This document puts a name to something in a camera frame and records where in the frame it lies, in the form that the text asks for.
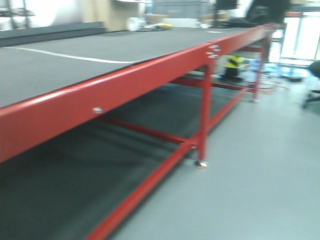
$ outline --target black chair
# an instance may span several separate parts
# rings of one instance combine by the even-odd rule
[[[311,63],[309,66],[309,71],[320,80],[320,61]],[[320,96],[313,97],[312,94],[320,94],[320,90],[311,90],[309,92],[308,99],[305,100],[304,104],[302,105],[304,109],[307,108],[308,103],[320,101]]]

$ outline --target cardboard box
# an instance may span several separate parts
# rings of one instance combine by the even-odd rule
[[[127,30],[127,19],[139,16],[137,2],[118,0],[81,0],[84,23],[104,22],[109,32]]]

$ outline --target long work table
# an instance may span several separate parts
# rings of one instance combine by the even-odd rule
[[[214,83],[216,60],[241,50],[263,63],[272,32],[174,28],[1,47],[0,238],[105,239],[190,150],[206,167],[208,132],[247,92],[257,99],[263,65],[254,87],[240,87]],[[184,76],[200,67],[203,79]],[[213,87],[237,91],[214,114]],[[159,126],[173,132],[135,122],[159,102]],[[197,125],[184,134],[166,109]]]

